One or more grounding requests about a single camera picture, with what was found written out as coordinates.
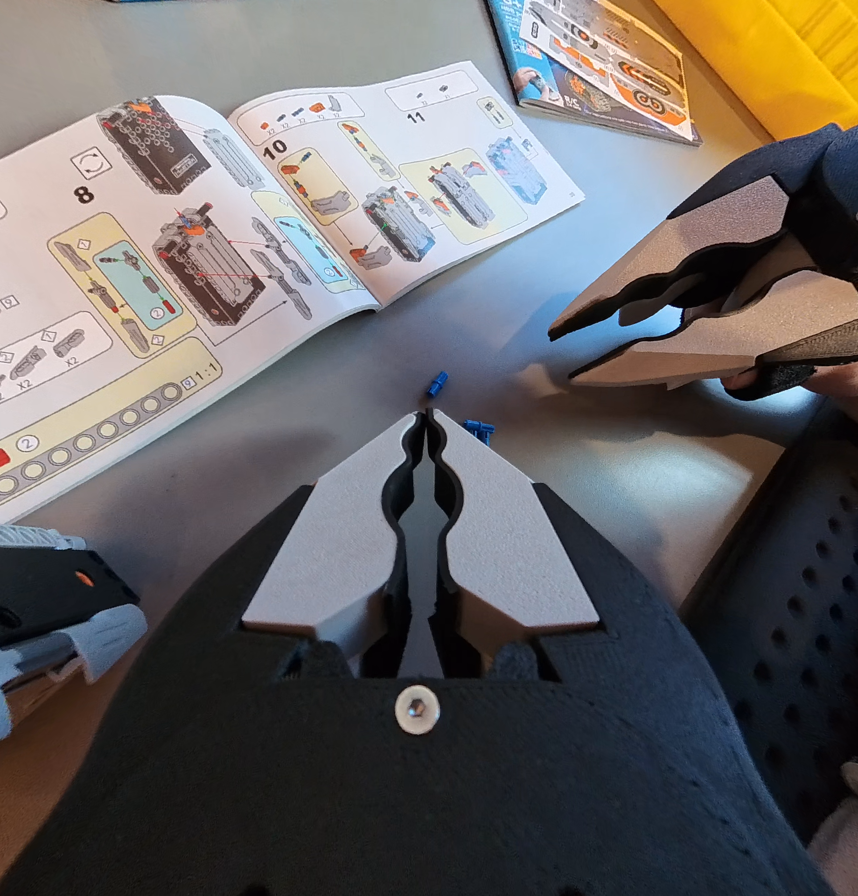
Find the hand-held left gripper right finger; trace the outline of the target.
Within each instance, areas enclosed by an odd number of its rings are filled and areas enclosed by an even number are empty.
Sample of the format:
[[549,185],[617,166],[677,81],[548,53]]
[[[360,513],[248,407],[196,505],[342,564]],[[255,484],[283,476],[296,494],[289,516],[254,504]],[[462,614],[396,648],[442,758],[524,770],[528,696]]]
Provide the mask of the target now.
[[445,677],[479,677],[510,643],[591,630],[585,586],[520,470],[437,409],[429,410],[439,535],[430,626]]

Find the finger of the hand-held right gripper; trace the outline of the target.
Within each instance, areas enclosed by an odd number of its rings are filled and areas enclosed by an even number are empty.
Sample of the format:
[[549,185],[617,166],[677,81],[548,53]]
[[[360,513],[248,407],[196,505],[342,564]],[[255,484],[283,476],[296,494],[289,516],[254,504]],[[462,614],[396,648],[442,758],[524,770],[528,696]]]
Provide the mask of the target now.
[[620,346],[569,375],[581,386],[665,385],[741,373],[761,364],[858,360],[858,287],[816,272],[778,280],[758,300],[699,317],[660,338]]
[[621,314],[621,326],[631,326],[714,276],[717,267],[732,271],[749,263],[757,247],[781,230],[789,201],[766,176],[666,219],[572,301],[551,325],[550,339],[615,312]]

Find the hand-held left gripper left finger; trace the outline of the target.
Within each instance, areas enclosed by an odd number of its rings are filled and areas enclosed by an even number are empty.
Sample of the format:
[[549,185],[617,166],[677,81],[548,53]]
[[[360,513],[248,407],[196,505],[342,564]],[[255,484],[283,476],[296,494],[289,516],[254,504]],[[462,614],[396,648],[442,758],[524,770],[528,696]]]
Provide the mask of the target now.
[[412,412],[321,476],[242,623],[332,642],[368,677],[397,675],[412,618],[404,535],[425,417]]

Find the instruction booklet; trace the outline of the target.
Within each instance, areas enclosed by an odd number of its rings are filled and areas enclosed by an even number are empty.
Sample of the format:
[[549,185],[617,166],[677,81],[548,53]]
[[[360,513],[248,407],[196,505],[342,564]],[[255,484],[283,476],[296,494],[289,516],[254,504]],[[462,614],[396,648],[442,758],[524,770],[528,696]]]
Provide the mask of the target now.
[[0,522],[583,199],[470,62],[134,98],[1,159]]

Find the grey black robot body model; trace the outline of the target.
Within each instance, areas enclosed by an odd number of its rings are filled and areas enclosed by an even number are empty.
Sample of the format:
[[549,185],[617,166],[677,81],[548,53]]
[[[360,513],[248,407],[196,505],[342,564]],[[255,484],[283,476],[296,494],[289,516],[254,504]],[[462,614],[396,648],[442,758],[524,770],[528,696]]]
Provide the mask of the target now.
[[76,674],[96,682],[147,630],[84,539],[0,524],[0,741]]

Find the yellow plastic bin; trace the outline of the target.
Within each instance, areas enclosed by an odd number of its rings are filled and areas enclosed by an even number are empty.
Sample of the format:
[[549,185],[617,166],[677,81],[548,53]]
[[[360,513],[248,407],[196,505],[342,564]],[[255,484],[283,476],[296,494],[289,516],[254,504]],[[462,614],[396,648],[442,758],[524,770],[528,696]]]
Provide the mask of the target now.
[[858,1],[658,1],[775,139],[858,125]]

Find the blue closed booklet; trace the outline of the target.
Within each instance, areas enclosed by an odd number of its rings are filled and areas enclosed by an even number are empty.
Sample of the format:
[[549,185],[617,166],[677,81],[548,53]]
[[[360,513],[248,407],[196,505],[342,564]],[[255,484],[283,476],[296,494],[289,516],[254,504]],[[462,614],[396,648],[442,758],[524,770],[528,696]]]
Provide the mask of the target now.
[[695,124],[696,139],[685,141],[670,135],[662,126],[619,104],[560,67],[544,51],[523,39],[520,27],[524,4],[531,1],[488,1],[502,54],[509,70],[513,92],[520,106],[536,106],[584,124],[635,133],[681,145],[703,143]]

